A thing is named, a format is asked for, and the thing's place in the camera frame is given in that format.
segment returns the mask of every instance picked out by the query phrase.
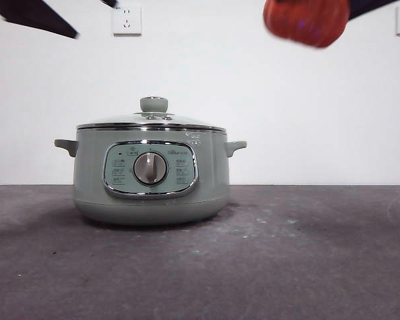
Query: blurred orange ball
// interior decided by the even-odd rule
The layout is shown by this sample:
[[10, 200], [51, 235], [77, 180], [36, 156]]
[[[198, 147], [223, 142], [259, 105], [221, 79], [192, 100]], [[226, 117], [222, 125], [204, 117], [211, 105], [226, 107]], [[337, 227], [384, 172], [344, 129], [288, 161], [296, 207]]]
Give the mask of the blurred orange ball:
[[274, 35], [323, 48], [344, 32], [348, 0], [267, 0], [264, 22]]

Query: pot base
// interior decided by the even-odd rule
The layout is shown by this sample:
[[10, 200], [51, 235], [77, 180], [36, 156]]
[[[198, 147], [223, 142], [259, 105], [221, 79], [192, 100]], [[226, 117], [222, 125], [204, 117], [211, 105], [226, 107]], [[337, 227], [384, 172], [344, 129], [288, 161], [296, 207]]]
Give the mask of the pot base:
[[74, 199], [87, 218], [116, 225], [171, 225], [212, 217], [227, 205], [227, 198], [178, 205], [104, 205]]

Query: lid knob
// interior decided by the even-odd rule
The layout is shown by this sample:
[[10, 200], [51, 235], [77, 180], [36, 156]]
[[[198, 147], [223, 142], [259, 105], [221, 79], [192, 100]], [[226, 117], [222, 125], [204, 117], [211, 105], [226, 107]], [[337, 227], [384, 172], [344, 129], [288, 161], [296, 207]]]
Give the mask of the lid knob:
[[167, 99], [162, 97], [145, 97], [141, 99], [142, 112], [161, 112], [167, 111]]

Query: lid rim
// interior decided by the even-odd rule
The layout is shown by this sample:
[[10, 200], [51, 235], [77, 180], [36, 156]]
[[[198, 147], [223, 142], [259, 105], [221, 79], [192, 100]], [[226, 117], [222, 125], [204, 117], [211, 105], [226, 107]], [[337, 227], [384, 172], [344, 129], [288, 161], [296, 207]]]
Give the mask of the lid rim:
[[83, 129], [107, 129], [121, 127], [136, 127], [136, 128], [176, 128], [176, 129], [203, 129], [209, 131], [227, 132], [225, 128], [214, 127], [209, 125], [188, 125], [180, 123], [125, 123], [125, 122], [110, 122], [110, 123], [86, 123], [77, 126], [77, 130]]

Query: sage green pot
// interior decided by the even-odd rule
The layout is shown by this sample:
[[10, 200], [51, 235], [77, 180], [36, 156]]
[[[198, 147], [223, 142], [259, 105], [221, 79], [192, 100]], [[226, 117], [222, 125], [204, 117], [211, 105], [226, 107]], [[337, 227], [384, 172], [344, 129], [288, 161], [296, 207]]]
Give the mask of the sage green pot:
[[55, 140], [75, 158], [80, 212], [120, 225], [163, 225], [216, 215], [229, 199], [228, 158], [245, 141], [223, 128], [167, 113], [147, 97], [142, 112], [79, 125], [76, 141]]

